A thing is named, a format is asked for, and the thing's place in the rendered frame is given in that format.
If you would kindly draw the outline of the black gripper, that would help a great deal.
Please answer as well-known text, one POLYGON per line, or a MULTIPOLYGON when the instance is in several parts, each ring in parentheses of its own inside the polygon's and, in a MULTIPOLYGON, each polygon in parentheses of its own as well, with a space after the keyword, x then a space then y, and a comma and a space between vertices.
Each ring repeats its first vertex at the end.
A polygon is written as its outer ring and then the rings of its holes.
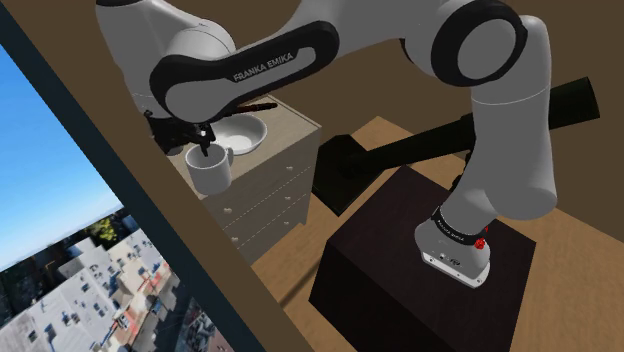
POLYGON ((155 118, 154 113, 145 110, 152 138, 165 154, 179 154, 188 144, 198 144, 205 157, 208 149, 215 141, 214 132, 209 124, 194 125, 175 117, 155 118))

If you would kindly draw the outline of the white mug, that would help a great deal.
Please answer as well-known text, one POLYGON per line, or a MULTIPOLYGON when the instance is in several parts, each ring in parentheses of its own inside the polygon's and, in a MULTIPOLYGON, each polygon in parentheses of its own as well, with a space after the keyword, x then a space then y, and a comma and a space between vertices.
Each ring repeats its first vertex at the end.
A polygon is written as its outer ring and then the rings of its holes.
POLYGON ((204 153, 202 146, 196 145, 185 154, 185 163, 193 186, 202 195, 222 193, 232 182, 233 149, 212 143, 206 151, 204 153))

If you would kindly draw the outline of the white bowl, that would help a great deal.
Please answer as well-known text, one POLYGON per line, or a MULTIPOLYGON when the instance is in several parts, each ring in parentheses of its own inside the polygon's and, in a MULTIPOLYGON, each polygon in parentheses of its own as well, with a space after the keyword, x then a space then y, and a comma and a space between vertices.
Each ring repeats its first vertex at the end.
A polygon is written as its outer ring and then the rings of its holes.
POLYGON ((266 138, 268 128, 252 114, 236 114, 212 124, 216 142, 230 147, 235 155, 254 151, 266 138))

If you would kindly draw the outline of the dark brown utensil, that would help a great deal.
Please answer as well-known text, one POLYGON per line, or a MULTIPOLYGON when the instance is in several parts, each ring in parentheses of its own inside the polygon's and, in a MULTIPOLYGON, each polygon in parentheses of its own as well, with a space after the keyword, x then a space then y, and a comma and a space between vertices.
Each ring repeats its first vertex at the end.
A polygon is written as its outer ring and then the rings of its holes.
POLYGON ((243 113, 265 111, 265 110, 270 110, 270 109, 274 109, 277 107, 278 107, 278 104, 275 102, 255 103, 255 104, 236 107, 234 110, 232 110, 229 113, 229 116, 236 115, 236 114, 243 114, 243 113))

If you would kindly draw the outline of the beige chest of drawers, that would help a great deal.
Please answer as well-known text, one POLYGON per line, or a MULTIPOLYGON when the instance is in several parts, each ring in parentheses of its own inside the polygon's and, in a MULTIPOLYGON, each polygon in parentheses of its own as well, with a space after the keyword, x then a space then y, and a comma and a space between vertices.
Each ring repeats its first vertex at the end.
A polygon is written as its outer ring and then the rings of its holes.
POLYGON ((268 127, 266 139, 233 158, 227 190, 197 195, 248 264, 306 222, 321 136, 319 124, 282 101, 260 101, 278 105, 254 114, 268 127))

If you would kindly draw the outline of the dark robot stand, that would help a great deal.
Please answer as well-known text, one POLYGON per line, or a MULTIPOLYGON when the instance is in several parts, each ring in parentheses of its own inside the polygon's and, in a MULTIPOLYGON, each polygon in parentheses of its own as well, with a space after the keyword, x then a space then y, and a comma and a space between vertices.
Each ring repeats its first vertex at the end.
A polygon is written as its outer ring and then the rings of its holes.
POLYGON ((482 286, 436 270, 414 229, 447 195, 403 166, 328 239, 309 301, 357 352, 510 352, 536 244, 495 220, 482 286))

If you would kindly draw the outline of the large window with dark frame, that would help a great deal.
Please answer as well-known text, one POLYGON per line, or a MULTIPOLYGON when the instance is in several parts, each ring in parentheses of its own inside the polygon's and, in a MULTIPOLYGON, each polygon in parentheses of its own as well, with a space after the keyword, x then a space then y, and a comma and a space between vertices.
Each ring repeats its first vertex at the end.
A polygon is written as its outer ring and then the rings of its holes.
POLYGON ((24 35, 0 6, 0 271, 121 205, 25 75, 24 35))

